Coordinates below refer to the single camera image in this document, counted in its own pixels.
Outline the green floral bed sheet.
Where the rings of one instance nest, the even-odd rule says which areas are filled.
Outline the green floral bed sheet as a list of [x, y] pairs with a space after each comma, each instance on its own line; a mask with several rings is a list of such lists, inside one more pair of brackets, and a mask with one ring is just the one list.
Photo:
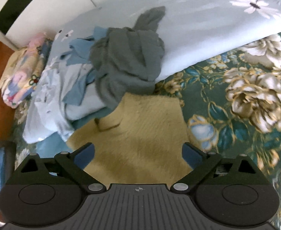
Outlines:
[[177, 134], [186, 124], [199, 149], [251, 157], [276, 189], [281, 229], [281, 33], [192, 65], [156, 84], [149, 105], [130, 103], [126, 140]]

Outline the medium blue crumpled garment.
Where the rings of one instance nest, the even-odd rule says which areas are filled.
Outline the medium blue crumpled garment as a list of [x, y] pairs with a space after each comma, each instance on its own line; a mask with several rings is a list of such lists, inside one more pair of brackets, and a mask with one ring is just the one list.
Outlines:
[[[91, 64], [89, 59], [91, 47], [101, 38], [106, 36], [108, 29], [96, 26], [93, 35], [86, 38], [73, 39], [69, 43], [69, 50], [62, 53], [60, 60], [66, 61], [66, 66], [84, 64], [88, 67]], [[62, 101], [67, 105], [80, 106], [88, 85], [95, 81], [96, 69], [91, 67], [86, 74], [81, 75], [73, 84], [72, 88], [66, 93]]]

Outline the pale blue floral quilt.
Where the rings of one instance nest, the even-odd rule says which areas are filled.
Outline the pale blue floral quilt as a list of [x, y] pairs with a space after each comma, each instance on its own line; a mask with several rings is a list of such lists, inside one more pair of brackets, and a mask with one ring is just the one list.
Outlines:
[[[186, 67], [230, 49], [281, 31], [281, 0], [105, 0], [68, 22], [53, 42], [47, 67], [60, 60], [73, 39], [93, 35], [94, 28], [132, 28], [145, 11], [164, 6], [157, 33], [165, 54], [156, 83]], [[75, 121], [107, 107], [88, 85], [80, 106], [65, 104]]]

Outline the light blue crumpled shirt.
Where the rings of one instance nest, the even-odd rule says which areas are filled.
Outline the light blue crumpled shirt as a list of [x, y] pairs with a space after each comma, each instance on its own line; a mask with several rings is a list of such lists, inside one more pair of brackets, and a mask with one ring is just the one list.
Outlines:
[[26, 143], [40, 142], [53, 133], [66, 141], [74, 132], [65, 113], [63, 97], [72, 86], [86, 75], [91, 64], [56, 63], [43, 72], [28, 109], [23, 139]]

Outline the pastel floral folded blanket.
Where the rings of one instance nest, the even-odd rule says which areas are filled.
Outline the pastel floral folded blanket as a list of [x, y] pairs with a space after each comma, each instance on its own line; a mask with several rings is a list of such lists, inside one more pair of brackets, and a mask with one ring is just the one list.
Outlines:
[[10, 56], [0, 79], [4, 104], [17, 108], [35, 90], [46, 66], [52, 43], [45, 32], [39, 32], [26, 46]]

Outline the dark grey crumpled garment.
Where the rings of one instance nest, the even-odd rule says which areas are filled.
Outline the dark grey crumpled garment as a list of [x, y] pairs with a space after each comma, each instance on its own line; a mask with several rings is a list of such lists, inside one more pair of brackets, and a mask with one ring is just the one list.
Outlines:
[[109, 28], [91, 47], [89, 59], [97, 71], [96, 91], [108, 108], [116, 108], [127, 92], [153, 93], [165, 54], [164, 42], [157, 33], [165, 13], [164, 6], [149, 9], [132, 28]]

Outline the blue and brown folded clothes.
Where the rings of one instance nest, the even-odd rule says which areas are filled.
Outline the blue and brown folded clothes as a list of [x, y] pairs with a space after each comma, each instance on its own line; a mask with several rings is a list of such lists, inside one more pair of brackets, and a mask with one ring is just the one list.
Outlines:
[[0, 141], [0, 191], [15, 170], [16, 144]]

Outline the mustard yellow knitted sweater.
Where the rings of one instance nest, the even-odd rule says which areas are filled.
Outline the mustard yellow knitted sweater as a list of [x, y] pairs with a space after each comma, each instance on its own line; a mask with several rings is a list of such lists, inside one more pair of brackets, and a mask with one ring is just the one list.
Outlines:
[[112, 113], [89, 121], [66, 144], [76, 150], [93, 143], [94, 158], [84, 171], [105, 186], [171, 186], [192, 170], [182, 157], [188, 141], [179, 99], [126, 94]]

